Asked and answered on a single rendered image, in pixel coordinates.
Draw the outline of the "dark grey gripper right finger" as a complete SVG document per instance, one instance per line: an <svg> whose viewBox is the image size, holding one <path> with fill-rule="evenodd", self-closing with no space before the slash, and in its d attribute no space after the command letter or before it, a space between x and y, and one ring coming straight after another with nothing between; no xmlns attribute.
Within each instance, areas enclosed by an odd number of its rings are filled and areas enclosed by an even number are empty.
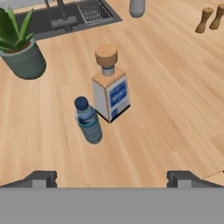
<svg viewBox="0 0 224 224"><path fill-rule="evenodd" d="M223 188L223 185L202 180L190 171L168 171L166 177L169 188Z"/></svg>

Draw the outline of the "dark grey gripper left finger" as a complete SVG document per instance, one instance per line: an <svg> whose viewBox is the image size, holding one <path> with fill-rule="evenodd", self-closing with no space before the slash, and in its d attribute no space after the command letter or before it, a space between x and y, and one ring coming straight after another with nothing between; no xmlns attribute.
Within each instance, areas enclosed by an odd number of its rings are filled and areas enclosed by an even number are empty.
<svg viewBox="0 0 224 224"><path fill-rule="evenodd" d="M3 187L53 188L57 186L56 179L56 171L33 171L27 177L5 184Z"/></svg>

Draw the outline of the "blue plastic water bottle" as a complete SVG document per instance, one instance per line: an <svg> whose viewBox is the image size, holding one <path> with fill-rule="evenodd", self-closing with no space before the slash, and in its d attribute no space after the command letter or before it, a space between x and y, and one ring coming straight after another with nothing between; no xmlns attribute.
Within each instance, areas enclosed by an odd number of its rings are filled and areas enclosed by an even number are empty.
<svg viewBox="0 0 224 224"><path fill-rule="evenodd" d="M76 107L75 119L90 144L98 144L102 140L102 128L95 109L88 103L88 99L79 96L74 100Z"/></svg>

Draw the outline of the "square glass bottle, cork stopper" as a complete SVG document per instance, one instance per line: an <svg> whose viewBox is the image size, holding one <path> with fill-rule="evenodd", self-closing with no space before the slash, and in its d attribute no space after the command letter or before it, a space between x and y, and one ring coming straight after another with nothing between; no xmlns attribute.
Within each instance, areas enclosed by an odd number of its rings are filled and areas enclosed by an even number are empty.
<svg viewBox="0 0 224 224"><path fill-rule="evenodd" d="M94 108L108 123L112 123L130 107L127 74L116 66L118 50L115 45L104 44L94 50L101 71L92 78Z"/></svg>

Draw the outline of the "green plant in grey pot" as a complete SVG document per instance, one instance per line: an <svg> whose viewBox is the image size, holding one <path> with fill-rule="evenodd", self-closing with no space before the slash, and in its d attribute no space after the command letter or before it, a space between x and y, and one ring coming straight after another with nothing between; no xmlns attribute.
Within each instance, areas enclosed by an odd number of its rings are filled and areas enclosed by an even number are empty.
<svg viewBox="0 0 224 224"><path fill-rule="evenodd" d="M46 60L33 33L28 33L33 10L30 10L21 26L11 7L0 7L0 57L20 79L36 80L46 71Z"/></svg>

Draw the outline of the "dark grey sink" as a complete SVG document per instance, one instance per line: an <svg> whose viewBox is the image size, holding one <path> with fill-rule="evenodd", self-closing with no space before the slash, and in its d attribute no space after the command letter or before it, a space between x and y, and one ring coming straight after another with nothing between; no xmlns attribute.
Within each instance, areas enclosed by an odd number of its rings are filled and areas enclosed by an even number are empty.
<svg viewBox="0 0 224 224"><path fill-rule="evenodd" d="M110 22L105 22L102 24L94 24L94 25L85 24L75 2L65 4L65 10L67 15L69 17L76 16L78 21L78 24L73 27L72 32L78 32L78 31L95 28L97 26L102 26L102 25L110 25L110 24L122 21L122 19L118 16L118 14L111 8L111 6L105 0L100 0L100 2L108 10L113 20ZM61 18L60 10L58 6L53 6L51 10L52 10L52 15L55 19ZM35 10L33 12L28 33L33 33L34 34L33 37L35 40L49 39L52 37L57 37L57 36L67 34L67 32L65 32L64 29L54 30L52 28L52 25L50 22L50 15L48 13L47 8Z"/></svg>

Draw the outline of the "dark grey tap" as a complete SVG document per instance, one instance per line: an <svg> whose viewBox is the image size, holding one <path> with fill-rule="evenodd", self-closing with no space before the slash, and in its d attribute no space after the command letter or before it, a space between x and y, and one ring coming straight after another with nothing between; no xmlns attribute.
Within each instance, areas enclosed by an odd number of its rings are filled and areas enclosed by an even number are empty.
<svg viewBox="0 0 224 224"><path fill-rule="evenodd" d="M77 18L76 16L69 17L67 15L63 0L57 0L57 4L58 4L61 18L54 19L50 4L48 3L48 0L45 0L45 5L50 15L50 22L51 22L52 28L54 30L64 29L65 32L71 32L73 30L73 27L78 24Z"/></svg>

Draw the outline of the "brown wooden shaker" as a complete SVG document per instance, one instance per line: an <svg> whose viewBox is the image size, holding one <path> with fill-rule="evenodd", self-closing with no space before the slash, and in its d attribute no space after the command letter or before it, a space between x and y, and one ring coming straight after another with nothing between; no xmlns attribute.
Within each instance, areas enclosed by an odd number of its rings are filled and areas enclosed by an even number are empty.
<svg viewBox="0 0 224 224"><path fill-rule="evenodd" d="M203 33L205 31L207 26L207 20L210 18L213 12L214 9L211 7L206 7L202 10L201 20L195 29L197 33Z"/></svg>
<svg viewBox="0 0 224 224"><path fill-rule="evenodd" d="M217 30L220 26L221 23L221 18L224 15L224 3L219 4L217 6L217 11L216 11L216 15L214 20L212 21L212 23L209 25L209 28L211 30Z"/></svg>

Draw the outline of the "grey round bottle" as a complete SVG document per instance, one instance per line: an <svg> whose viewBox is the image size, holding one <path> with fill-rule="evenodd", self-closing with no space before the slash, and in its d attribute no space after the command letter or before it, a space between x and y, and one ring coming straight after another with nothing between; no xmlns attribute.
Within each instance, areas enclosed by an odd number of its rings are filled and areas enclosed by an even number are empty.
<svg viewBox="0 0 224 224"><path fill-rule="evenodd" d="M129 14L133 18L140 18L145 12L145 0L130 0Z"/></svg>

